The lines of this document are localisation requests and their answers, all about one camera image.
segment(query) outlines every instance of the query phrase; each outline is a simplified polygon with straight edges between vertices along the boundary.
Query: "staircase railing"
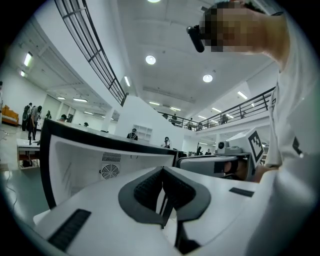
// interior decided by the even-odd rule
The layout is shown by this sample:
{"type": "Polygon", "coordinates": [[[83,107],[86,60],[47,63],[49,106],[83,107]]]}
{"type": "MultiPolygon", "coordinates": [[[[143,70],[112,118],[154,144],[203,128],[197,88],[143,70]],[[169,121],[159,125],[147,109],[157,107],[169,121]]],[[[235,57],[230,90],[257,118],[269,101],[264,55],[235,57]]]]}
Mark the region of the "staircase railing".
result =
{"type": "Polygon", "coordinates": [[[85,0],[54,0],[71,36],[94,72],[123,106],[125,92],[101,45],[85,0]]]}
{"type": "Polygon", "coordinates": [[[268,111],[269,100],[274,89],[275,87],[199,122],[197,131],[224,125],[268,111]]]}

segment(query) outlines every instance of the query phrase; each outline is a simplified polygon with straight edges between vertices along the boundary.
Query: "desk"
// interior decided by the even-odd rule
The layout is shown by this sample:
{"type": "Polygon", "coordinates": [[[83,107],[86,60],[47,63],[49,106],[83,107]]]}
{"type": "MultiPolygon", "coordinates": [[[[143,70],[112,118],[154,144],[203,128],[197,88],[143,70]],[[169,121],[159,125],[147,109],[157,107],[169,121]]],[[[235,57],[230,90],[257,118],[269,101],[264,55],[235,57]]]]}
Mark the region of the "desk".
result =
{"type": "Polygon", "coordinates": [[[29,145],[28,139],[21,139],[21,138],[16,139],[16,155],[17,155],[17,161],[18,161],[18,166],[20,170],[35,168],[35,166],[22,167],[20,165],[20,161],[23,161],[23,160],[27,160],[29,162],[32,162],[32,160],[36,160],[37,167],[39,166],[38,165],[39,154],[36,152],[40,151],[40,145],[37,145],[37,143],[34,143],[35,141],[37,140],[32,140],[31,145],[29,145]]]}

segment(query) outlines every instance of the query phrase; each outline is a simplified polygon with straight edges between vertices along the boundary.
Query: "white shirt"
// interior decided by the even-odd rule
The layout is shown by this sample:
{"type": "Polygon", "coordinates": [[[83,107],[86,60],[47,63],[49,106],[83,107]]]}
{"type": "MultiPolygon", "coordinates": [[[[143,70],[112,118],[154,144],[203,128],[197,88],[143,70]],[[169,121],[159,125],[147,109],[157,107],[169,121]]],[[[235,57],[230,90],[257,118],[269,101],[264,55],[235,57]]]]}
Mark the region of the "white shirt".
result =
{"type": "MultiPolygon", "coordinates": [[[[293,147],[296,137],[287,117],[320,81],[317,54],[295,21],[288,14],[285,14],[285,17],[290,51],[285,68],[278,75],[277,85],[269,101],[270,141],[266,166],[281,166],[287,159],[297,158],[300,155],[299,144],[293,147]]],[[[305,114],[311,115],[312,112],[310,110],[305,114]]]]}

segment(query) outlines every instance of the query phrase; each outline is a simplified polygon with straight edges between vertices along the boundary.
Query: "floor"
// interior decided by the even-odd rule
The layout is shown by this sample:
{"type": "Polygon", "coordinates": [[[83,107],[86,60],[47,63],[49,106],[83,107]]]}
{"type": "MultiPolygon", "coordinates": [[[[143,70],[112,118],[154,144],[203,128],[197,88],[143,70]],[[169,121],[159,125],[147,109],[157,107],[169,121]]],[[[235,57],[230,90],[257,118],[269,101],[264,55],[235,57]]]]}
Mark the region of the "floor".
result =
{"type": "MultiPolygon", "coordinates": [[[[35,139],[39,138],[40,131],[37,131],[35,139]]],[[[49,206],[40,168],[20,170],[18,167],[16,139],[28,139],[28,132],[23,132],[20,127],[0,124],[0,164],[7,164],[8,169],[0,171],[1,192],[15,216],[33,228],[33,217],[47,211],[49,206]]]]}

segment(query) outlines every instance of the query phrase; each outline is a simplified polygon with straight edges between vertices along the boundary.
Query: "table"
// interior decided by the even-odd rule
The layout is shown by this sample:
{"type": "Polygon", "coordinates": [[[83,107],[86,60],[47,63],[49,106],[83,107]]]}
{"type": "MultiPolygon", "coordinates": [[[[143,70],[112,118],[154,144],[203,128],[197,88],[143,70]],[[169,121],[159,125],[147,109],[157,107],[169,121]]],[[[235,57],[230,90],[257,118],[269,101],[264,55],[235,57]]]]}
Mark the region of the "table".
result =
{"type": "Polygon", "coordinates": [[[28,139],[21,139],[17,138],[16,139],[16,155],[17,155],[17,161],[18,161],[18,166],[20,170],[24,169],[31,169],[38,167],[38,159],[39,159],[39,151],[40,151],[40,145],[37,145],[37,140],[32,140],[31,145],[29,145],[29,140],[28,139]],[[27,160],[29,162],[32,162],[32,160],[36,160],[36,165],[37,166],[30,166],[30,167],[21,167],[20,161],[27,160]]]}

